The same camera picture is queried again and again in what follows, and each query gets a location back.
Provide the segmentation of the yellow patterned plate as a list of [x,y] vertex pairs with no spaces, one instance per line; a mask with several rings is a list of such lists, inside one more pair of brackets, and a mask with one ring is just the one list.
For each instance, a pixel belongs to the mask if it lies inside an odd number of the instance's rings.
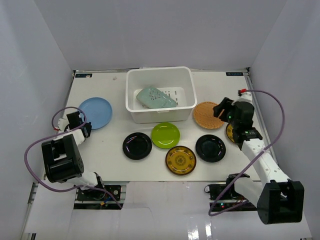
[[227,126],[226,126],[226,129],[225,129],[225,134],[227,136],[227,138],[235,144],[235,140],[234,140],[234,137],[233,137],[233,126],[228,123]]
[[165,156],[167,169],[177,176],[186,176],[194,171],[197,165],[195,153],[186,146],[172,147]]

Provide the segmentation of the woven wicker round plate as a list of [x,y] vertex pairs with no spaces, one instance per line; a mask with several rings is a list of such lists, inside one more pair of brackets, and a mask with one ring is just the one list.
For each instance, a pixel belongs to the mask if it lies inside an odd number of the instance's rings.
[[224,122],[214,117],[214,107],[217,104],[212,101],[204,101],[197,104],[193,110],[194,121],[202,128],[207,130],[219,129]]

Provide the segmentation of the light blue round plate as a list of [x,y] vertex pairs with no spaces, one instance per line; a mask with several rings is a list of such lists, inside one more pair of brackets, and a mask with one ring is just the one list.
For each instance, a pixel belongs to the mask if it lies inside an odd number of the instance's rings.
[[86,120],[91,123],[92,130],[103,128],[112,119],[112,106],[102,97],[88,98],[78,108],[85,113]]

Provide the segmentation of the lime green round plate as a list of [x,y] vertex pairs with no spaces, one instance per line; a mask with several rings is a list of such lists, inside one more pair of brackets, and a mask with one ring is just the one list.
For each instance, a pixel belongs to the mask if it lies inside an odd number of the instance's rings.
[[160,149],[171,149],[178,145],[181,133],[177,126],[169,122],[157,124],[151,131],[153,144]]

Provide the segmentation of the yellow patterned plate front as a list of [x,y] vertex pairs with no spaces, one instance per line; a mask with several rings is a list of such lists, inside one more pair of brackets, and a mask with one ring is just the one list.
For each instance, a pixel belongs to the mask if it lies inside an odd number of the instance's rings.
[[186,176],[194,171],[197,165],[195,153],[186,146],[172,147],[165,156],[167,169],[177,176]]

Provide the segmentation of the pale green rectangular dish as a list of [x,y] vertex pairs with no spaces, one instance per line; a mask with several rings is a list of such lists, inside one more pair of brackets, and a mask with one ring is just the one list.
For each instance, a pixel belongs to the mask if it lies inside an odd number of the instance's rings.
[[149,109],[175,108],[177,106],[175,100],[155,87],[143,88],[137,94],[136,99]]

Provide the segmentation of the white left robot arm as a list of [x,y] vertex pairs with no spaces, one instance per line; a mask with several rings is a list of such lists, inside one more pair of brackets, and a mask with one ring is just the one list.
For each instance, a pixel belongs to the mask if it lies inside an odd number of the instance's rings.
[[105,196],[106,187],[96,172],[85,170],[78,146],[90,137],[92,125],[84,122],[79,111],[66,115],[67,131],[41,144],[44,169],[51,183],[72,183],[85,194],[99,200]]

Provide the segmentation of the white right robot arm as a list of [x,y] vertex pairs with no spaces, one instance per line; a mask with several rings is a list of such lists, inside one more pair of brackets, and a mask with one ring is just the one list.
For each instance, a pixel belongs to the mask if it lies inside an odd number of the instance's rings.
[[225,97],[213,108],[213,115],[232,126],[232,138],[249,164],[230,175],[224,190],[215,199],[226,195],[236,200],[243,196],[256,209],[265,225],[299,223],[303,217],[304,186],[291,180],[278,166],[263,137],[253,126],[255,108],[252,98],[233,101]]

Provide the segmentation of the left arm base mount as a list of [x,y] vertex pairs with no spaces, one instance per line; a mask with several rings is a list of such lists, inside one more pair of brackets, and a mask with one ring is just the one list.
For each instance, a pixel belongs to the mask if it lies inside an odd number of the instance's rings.
[[101,190],[78,189],[74,201],[75,210],[121,210],[124,198],[122,197],[122,186],[118,184],[107,184]]

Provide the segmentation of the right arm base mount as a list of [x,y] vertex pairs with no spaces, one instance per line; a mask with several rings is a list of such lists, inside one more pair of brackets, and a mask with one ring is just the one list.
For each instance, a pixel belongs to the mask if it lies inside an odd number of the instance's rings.
[[[209,206],[212,205],[212,203],[226,188],[226,186],[236,177],[236,175],[237,173],[229,174],[225,182],[211,183],[204,187],[203,191],[209,195]],[[239,204],[241,204],[241,206],[232,209],[231,212],[251,212],[257,210],[251,202],[249,202],[243,195],[237,193],[234,186],[232,186],[217,201],[211,212],[220,212]]]

